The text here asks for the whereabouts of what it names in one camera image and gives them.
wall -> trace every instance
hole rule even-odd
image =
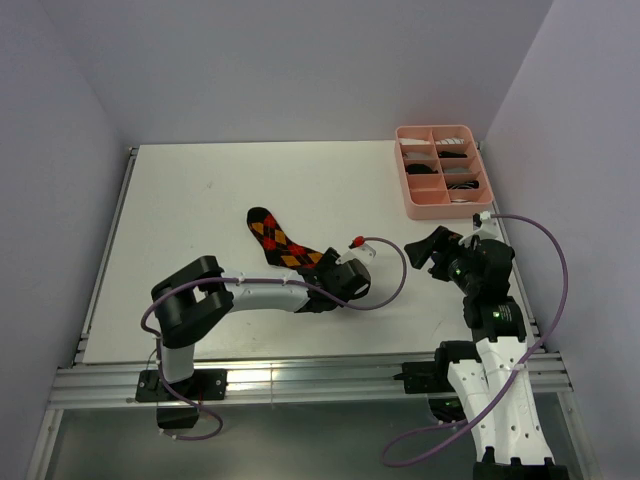
[[[42,6],[0,1],[0,478],[23,478],[71,359],[126,150]]]
[[[42,0],[137,143],[484,137],[551,0]]]
[[[487,136],[503,210],[564,246],[570,297],[556,336],[606,478],[638,478],[640,445],[640,3],[556,0]],[[527,291],[548,323],[552,247],[509,225]]]

pink organizer box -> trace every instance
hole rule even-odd
[[[464,157],[441,158],[443,152]],[[395,156],[405,209],[413,220],[470,217],[493,202],[493,191],[476,142],[464,125],[399,127]],[[409,175],[406,167],[411,164],[426,165],[437,173]],[[463,172],[444,173],[449,169]],[[465,182],[478,182],[478,188],[448,188]]]

purple cable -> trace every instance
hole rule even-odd
[[[560,304],[558,305],[558,310],[556,311],[556,316],[554,317],[553,321],[551,322],[551,325],[549,326],[549,329],[540,337],[540,339],[538,339],[538,341],[536,343],[534,343],[531,346],[531,348],[529,348],[525,352],[525,354],[522,356],[522,358],[520,360],[518,360],[519,364],[524,364],[524,362],[526,362],[531,357],[531,355],[533,355],[533,353],[538,348],[540,348],[544,344],[544,342],[546,342],[548,340],[548,338],[551,336],[553,331],[558,326],[558,322],[560,322],[560,317],[562,316],[562,312],[564,311],[564,305],[567,302],[567,294],[569,292],[569,270],[567,268],[567,260],[564,257],[564,253],[562,252],[562,248],[560,247],[560,244],[558,243],[558,240],[556,240],[556,238],[553,236],[553,234],[549,230],[547,230],[545,227],[543,227],[541,224],[539,224],[535,220],[531,220],[530,218],[523,217],[523,216],[520,216],[520,215],[510,215],[510,214],[492,214],[491,218],[508,218],[508,219],[520,220],[520,221],[529,223],[529,224],[539,228],[540,230],[542,230],[544,232],[544,234],[547,237],[549,237],[549,240],[551,240],[551,242],[553,243],[553,246],[556,248],[556,251],[558,252],[558,257],[560,257],[560,264],[562,265],[562,296],[560,297]],[[419,428],[419,429],[416,429],[416,430],[411,430],[409,432],[403,433],[402,435],[394,438],[393,440],[391,440],[391,442],[389,442],[384,447],[384,449],[382,450],[382,463],[387,467],[409,467],[411,465],[415,465],[416,463],[419,463],[419,462],[422,462],[424,460],[427,460],[427,459],[433,457],[434,455],[440,453],[445,448],[447,448],[449,445],[451,445],[452,443],[456,442],[461,437],[463,437],[464,435],[469,433],[473,429],[473,427],[475,427],[478,423],[480,423],[496,407],[496,405],[500,402],[500,400],[502,400],[502,398],[505,396],[505,394],[509,390],[509,387],[511,387],[511,385],[515,381],[516,375],[518,375],[518,370],[513,370],[511,372],[511,375],[509,375],[509,378],[507,379],[506,383],[502,387],[502,389],[498,392],[496,397],[489,403],[489,405],[487,405],[487,407],[484,410],[482,410],[482,412],[480,412],[477,417],[475,417],[473,420],[467,422],[467,424],[463,428],[461,428],[458,432],[456,432],[453,435],[451,435],[449,438],[447,438],[445,441],[443,441],[439,445],[436,445],[431,450],[429,450],[429,451],[427,451],[427,452],[425,452],[425,453],[423,453],[421,455],[418,455],[417,457],[410,458],[409,460],[403,460],[401,462],[389,462],[389,461],[387,461],[385,459],[385,456],[386,456],[386,453],[389,451],[389,449],[391,448],[392,445],[395,445],[398,441],[400,441],[400,440],[402,440],[402,439],[404,439],[406,437],[409,437],[411,435],[415,435],[417,433],[421,433],[421,431],[434,430],[434,428],[433,427],[423,427],[423,428]],[[460,422],[457,422],[456,424],[447,424],[447,426],[456,426],[458,424],[460,424]]]
[[[360,311],[368,311],[368,310],[375,310],[377,308],[381,308],[384,307],[385,305],[388,305],[389,303],[391,303],[393,300],[395,300],[395,298],[400,294],[400,292],[402,291],[402,289],[404,288],[404,284],[407,281],[407,260],[404,257],[404,253],[402,253],[402,250],[400,249],[400,247],[398,247],[395,243],[391,242],[390,240],[387,240],[385,238],[381,238],[381,237],[364,237],[363,239],[365,242],[380,242],[380,243],[384,243],[389,245],[391,248],[393,248],[398,255],[400,255],[400,260],[402,260],[402,278],[400,279],[400,284],[398,285],[398,288],[396,289],[395,292],[393,292],[393,295],[391,295],[389,298],[387,298],[385,301],[380,302],[376,305],[370,305],[370,306],[361,306],[361,305],[352,305],[350,303],[347,303],[343,300],[340,300],[338,297],[331,295],[329,292],[327,292],[326,290],[323,290],[320,287],[317,287],[315,285],[311,285],[310,283],[306,283],[306,282],[302,282],[299,280],[288,280],[287,281],[287,285],[291,284],[291,285],[298,285],[300,287],[305,287],[309,290],[313,290],[314,292],[318,292],[321,295],[324,295],[325,297],[327,297],[328,299],[334,301],[335,303],[337,303],[338,305],[342,306],[342,307],[346,307],[346,308],[350,308],[352,310],[360,310]],[[185,283],[183,285],[180,285],[177,288],[174,288],[173,290],[165,293],[164,295],[162,295],[160,298],[158,298],[156,301],[154,301],[149,308],[147,308],[144,312],[144,314],[142,315],[142,319],[140,320],[140,326],[142,327],[142,329],[145,332],[149,332],[152,335],[154,335],[156,337],[156,358],[158,360],[158,375],[160,376],[160,380],[162,381],[162,385],[164,386],[164,388],[171,394],[173,395],[175,398],[177,398],[178,400],[181,400],[183,402],[185,402],[188,405],[191,405],[192,407],[195,407],[199,412],[206,412],[209,415],[211,415],[213,418],[215,418],[218,421],[218,428],[216,428],[213,432],[211,433],[207,433],[205,435],[198,435],[198,436],[187,436],[187,435],[171,435],[167,432],[162,432],[165,435],[175,439],[175,440],[185,440],[185,441],[197,441],[197,440],[206,440],[208,438],[214,437],[216,436],[218,433],[220,433],[220,431],[222,430],[222,426],[223,426],[223,421],[222,418],[220,417],[220,415],[218,415],[217,413],[215,413],[213,410],[211,410],[210,408],[201,405],[199,403],[194,402],[193,400],[188,399],[187,397],[179,394],[178,392],[176,392],[171,385],[167,382],[165,376],[164,376],[164,371],[162,369],[162,334],[156,330],[155,328],[151,328],[147,325],[147,320],[149,319],[149,317],[151,316],[151,314],[153,312],[155,312],[155,310],[162,305],[163,302],[165,302],[168,298],[173,297],[174,295],[177,295],[180,292],[183,292],[185,290],[190,290],[192,288],[195,287],[199,287],[201,285],[208,285],[208,284],[212,284],[212,283],[238,283],[240,280],[238,278],[221,278],[221,277],[216,277],[216,278],[203,278],[200,280],[194,280],[192,282],[188,282]],[[277,279],[277,278],[245,278],[243,280],[243,283],[273,283],[273,284],[278,284],[278,285],[283,285],[282,280]]]

